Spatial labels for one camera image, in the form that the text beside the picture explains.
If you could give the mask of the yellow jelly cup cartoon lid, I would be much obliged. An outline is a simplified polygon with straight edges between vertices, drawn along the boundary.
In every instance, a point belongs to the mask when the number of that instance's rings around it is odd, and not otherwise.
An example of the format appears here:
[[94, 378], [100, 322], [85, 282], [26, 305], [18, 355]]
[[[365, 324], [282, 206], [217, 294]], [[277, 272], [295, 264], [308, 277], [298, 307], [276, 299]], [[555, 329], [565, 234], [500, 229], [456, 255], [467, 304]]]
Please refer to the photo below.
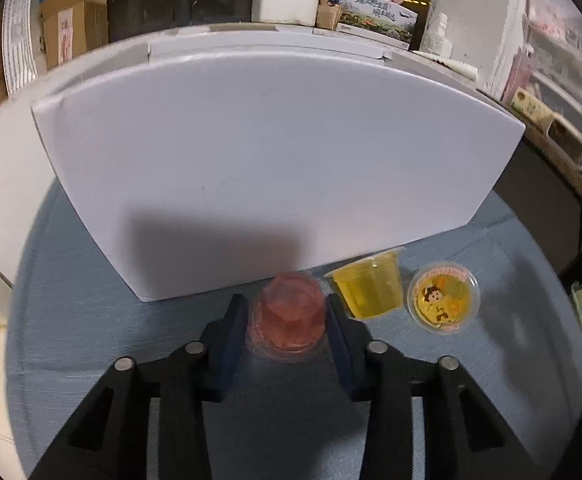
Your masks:
[[411, 318], [435, 334], [460, 332], [474, 322], [480, 304], [480, 288], [474, 274], [453, 261], [433, 262], [420, 268], [406, 294]]

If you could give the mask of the yellow jelly cup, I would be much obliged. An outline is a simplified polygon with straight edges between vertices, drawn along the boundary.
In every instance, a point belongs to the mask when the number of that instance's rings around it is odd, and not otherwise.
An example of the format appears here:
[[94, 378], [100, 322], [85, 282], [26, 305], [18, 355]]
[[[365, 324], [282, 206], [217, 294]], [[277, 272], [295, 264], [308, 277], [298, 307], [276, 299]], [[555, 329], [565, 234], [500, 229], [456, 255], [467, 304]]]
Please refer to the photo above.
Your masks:
[[404, 306], [398, 266], [403, 250], [403, 247], [396, 247], [378, 252], [326, 274], [354, 318], [376, 318]]

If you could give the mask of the pink jelly cup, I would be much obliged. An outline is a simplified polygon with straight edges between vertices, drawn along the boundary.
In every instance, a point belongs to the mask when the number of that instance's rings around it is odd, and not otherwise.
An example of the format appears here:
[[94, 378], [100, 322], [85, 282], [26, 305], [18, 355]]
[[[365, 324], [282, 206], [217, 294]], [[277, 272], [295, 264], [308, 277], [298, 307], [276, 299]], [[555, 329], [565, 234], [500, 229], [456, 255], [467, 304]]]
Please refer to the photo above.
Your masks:
[[326, 296], [319, 281], [301, 272], [276, 275], [250, 307], [249, 350], [282, 363], [309, 359], [326, 333]]

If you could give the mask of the dark wooden side shelf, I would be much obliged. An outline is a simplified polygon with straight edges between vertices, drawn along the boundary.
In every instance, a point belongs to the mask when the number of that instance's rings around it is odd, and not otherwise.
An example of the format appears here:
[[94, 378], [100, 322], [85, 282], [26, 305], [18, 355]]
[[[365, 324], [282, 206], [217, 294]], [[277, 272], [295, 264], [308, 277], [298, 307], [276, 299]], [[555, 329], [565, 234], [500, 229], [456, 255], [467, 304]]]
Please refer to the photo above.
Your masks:
[[518, 112], [526, 130], [495, 191], [530, 231], [565, 288], [582, 284], [582, 172]]

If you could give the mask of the white storage box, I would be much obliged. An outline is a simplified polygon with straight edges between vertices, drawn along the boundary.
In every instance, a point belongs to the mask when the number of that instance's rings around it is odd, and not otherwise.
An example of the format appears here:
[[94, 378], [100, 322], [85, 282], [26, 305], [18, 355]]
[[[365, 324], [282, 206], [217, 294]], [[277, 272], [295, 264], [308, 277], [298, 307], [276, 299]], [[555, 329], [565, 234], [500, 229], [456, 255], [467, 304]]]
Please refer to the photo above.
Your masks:
[[524, 130], [425, 77], [278, 49], [116, 70], [33, 116], [80, 220], [143, 301], [463, 226]]

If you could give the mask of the white rectangular container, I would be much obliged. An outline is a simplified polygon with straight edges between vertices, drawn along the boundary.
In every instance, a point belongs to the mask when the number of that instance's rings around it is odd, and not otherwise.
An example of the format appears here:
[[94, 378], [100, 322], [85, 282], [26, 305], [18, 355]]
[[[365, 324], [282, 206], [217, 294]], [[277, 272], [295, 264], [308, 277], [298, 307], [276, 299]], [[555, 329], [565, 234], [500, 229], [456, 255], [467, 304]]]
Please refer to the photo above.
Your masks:
[[543, 131], [582, 170], [582, 133], [561, 114], [553, 113], [544, 119]]

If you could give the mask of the yellow tissue pack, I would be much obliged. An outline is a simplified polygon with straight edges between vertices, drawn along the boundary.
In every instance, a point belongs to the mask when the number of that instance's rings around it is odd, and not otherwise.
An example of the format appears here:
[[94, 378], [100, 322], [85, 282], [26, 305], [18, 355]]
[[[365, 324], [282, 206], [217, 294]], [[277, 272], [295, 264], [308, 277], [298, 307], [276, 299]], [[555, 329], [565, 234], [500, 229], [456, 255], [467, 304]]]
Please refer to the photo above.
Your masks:
[[541, 127], [544, 122], [551, 120], [554, 112], [526, 89], [518, 87], [509, 101], [510, 107], [526, 118], [532, 124]]

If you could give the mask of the clear plastic drawer organizer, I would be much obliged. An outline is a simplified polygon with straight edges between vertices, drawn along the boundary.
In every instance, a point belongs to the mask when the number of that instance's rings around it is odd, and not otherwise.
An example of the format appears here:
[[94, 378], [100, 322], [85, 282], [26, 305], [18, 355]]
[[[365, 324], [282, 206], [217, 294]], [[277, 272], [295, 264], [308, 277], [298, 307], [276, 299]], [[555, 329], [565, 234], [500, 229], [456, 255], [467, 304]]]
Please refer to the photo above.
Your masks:
[[519, 89], [582, 133], [582, 32], [545, 0], [526, 0], [522, 44], [512, 59], [503, 101], [512, 102]]

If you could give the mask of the white spray bottle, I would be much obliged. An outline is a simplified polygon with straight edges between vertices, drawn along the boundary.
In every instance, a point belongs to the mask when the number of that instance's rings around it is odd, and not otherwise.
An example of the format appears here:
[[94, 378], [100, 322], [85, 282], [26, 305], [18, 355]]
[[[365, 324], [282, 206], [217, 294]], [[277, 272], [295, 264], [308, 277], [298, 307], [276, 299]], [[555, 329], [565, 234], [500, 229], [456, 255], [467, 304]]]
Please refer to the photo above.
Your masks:
[[449, 58], [453, 51], [451, 40], [446, 38], [448, 16], [445, 13], [436, 13], [425, 28], [419, 50], [421, 52]]

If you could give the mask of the small open cardboard box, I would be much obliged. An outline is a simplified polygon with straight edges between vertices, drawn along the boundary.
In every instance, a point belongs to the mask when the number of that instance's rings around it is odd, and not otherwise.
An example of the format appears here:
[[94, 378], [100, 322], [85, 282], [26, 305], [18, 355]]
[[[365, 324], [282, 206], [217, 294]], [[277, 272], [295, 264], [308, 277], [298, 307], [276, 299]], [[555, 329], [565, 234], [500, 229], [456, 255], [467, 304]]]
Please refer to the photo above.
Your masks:
[[40, 5], [48, 70], [108, 44], [108, 0], [46, 0]]

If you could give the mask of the white dotted paper bag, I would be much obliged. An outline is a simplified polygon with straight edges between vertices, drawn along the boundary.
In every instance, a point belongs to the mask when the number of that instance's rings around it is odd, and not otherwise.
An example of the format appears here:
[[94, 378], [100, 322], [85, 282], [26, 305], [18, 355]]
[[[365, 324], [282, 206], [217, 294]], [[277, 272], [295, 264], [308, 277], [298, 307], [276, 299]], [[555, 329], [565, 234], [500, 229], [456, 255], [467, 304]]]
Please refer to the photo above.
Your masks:
[[8, 96], [47, 73], [39, 0], [4, 0], [1, 52]]

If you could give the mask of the printed landscape carton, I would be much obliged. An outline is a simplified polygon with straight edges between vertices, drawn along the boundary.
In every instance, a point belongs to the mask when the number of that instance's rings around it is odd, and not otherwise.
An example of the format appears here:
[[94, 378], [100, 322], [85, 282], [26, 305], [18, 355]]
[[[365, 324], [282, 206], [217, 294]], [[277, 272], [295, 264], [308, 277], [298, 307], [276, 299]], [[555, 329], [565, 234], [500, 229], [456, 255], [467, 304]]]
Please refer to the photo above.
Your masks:
[[338, 32], [408, 50], [418, 13], [390, 0], [338, 0]]

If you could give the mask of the small brown paper box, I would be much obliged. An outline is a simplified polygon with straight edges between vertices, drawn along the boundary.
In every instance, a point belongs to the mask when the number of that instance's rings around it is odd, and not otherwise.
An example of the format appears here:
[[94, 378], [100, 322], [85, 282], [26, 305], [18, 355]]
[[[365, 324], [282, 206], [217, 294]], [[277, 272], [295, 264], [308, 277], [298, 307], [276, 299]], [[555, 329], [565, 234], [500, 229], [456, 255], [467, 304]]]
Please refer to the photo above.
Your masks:
[[316, 27], [326, 30], [336, 30], [342, 16], [340, 4], [331, 0], [319, 0], [316, 14]]

